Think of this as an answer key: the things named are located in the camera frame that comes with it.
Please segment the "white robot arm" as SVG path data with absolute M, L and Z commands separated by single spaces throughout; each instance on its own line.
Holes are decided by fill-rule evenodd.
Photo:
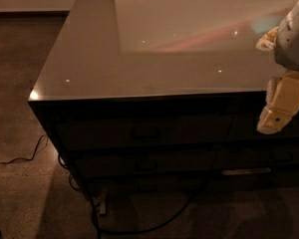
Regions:
M 278 27 L 258 40 L 256 48 L 274 51 L 275 62 L 286 69 L 267 85 L 266 106 L 259 117 L 257 130 L 272 134 L 282 130 L 299 112 L 299 1 Z

